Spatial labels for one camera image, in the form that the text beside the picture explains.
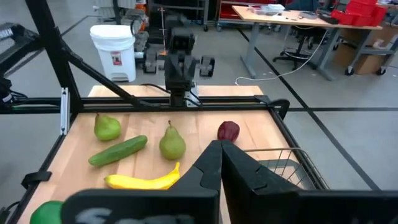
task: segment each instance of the cucumber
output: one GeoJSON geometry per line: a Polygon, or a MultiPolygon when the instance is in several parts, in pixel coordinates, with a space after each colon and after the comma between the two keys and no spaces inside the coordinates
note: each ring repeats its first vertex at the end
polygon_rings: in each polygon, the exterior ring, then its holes
{"type": "Polygon", "coordinates": [[[147,141],[148,138],[144,135],[134,137],[95,154],[88,159],[88,162],[93,166],[103,166],[119,161],[143,149],[147,144],[147,141]]]}

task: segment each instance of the concrete floor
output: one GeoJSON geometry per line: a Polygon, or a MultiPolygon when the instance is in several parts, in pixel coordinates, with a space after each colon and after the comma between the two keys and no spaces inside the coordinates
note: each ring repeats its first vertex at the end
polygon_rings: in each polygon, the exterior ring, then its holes
{"type": "MultiPolygon", "coordinates": [[[[35,30],[24,1],[2,0],[1,4],[0,24],[18,22],[35,30]]],[[[94,14],[92,2],[89,1],[49,0],[49,5],[61,32],[85,16],[94,14]]],[[[89,36],[89,29],[96,21],[95,17],[87,17],[63,38],[75,53],[103,72],[89,36]]],[[[234,85],[236,78],[248,76],[239,59],[241,54],[246,53],[248,43],[236,29],[223,29],[222,32],[216,32],[214,27],[210,27],[209,32],[203,32],[201,27],[193,29],[198,36],[194,55],[212,55],[216,59],[213,79],[199,79],[200,85],[234,85]]],[[[244,30],[244,33],[250,36],[250,30],[244,30]]],[[[283,33],[262,33],[257,48],[272,61],[280,52],[283,37],[283,33]]],[[[0,52],[7,44],[0,44],[0,52]]],[[[289,45],[294,47],[294,40],[290,40],[289,45]]],[[[292,68],[291,63],[272,64],[279,73],[289,72],[292,68]]],[[[81,95],[86,96],[97,82],[71,67],[81,95]]],[[[365,173],[380,189],[398,190],[398,170],[394,166],[398,156],[395,138],[398,134],[398,78],[395,76],[398,70],[389,68],[382,77],[346,77],[341,72],[342,68],[336,68],[333,64],[330,67],[337,76],[333,82],[326,81],[307,67],[284,78],[310,108],[366,107],[378,110],[378,107],[391,107],[393,109],[387,110],[396,111],[289,112],[285,119],[288,128],[332,189],[370,189],[363,180],[365,173]]],[[[254,69],[260,74],[259,78],[275,77],[258,54],[254,56],[254,69]]],[[[13,90],[28,96],[60,95],[60,86],[45,52],[38,54],[9,78],[13,90]]],[[[163,84],[164,78],[159,74],[145,75],[138,70],[133,85],[145,82],[163,84]]],[[[239,84],[259,85],[271,99],[286,98],[290,100],[291,107],[303,107],[278,79],[264,82],[241,80],[239,84]]],[[[36,171],[44,161],[58,136],[59,123],[57,114],[0,116],[1,126],[7,127],[0,129],[0,206],[9,205],[22,197],[24,189],[20,182],[25,174],[36,171]]]]}

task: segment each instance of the banana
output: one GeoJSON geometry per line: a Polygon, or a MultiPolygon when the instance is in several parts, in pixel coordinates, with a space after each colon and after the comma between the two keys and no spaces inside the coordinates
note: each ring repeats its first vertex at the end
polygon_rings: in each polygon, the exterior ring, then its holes
{"type": "Polygon", "coordinates": [[[143,180],[125,175],[109,175],[105,182],[113,189],[167,190],[180,178],[180,163],[169,174],[153,180],[143,180]]]}

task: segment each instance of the office chair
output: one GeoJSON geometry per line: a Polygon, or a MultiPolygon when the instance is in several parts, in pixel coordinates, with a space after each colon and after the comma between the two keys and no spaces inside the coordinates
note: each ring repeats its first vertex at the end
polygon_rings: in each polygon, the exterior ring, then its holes
{"type": "MultiPolygon", "coordinates": [[[[292,3],[286,5],[286,9],[288,10],[301,10],[301,11],[312,11],[315,12],[317,8],[319,8],[319,2],[317,0],[295,0],[292,3]]],[[[288,52],[286,50],[280,53],[281,57],[275,57],[272,61],[276,62],[277,60],[288,60],[294,62],[293,70],[296,70],[300,63],[306,62],[311,55],[302,54],[302,47],[305,41],[308,39],[309,44],[308,48],[311,48],[312,40],[315,37],[323,36],[325,34],[325,30],[320,27],[311,28],[309,26],[292,26],[292,30],[296,32],[297,36],[299,37],[299,45],[295,52],[288,52]]],[[[317,69],[317,66],[312,63],[308,62],[307,65],[311,66],[312,69],[317,69]]]]}

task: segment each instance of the bucket label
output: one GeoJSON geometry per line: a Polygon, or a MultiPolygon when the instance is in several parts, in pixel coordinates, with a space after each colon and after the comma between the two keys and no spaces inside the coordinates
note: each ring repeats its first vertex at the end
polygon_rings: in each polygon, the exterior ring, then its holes
{"type": "Polygon", "coordinates": [[[122,65],[122,58],[120,52],[111,52],[113,65],[122,65]]]}

